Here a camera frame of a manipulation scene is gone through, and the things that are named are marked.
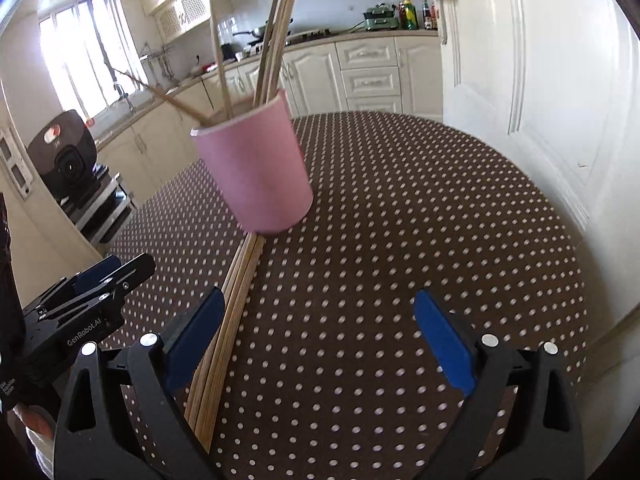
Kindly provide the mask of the person's left hand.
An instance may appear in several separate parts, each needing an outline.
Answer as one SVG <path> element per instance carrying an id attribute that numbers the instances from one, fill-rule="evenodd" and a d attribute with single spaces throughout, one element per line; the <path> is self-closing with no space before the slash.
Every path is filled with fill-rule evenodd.
<path id="1" fill-rule="evenodd" d="M 53 439 L 54 431 L 46 416 L 24 404 L 17 404 L 13 411 L 26 428 L 39 434 L 40 437 Z"/>

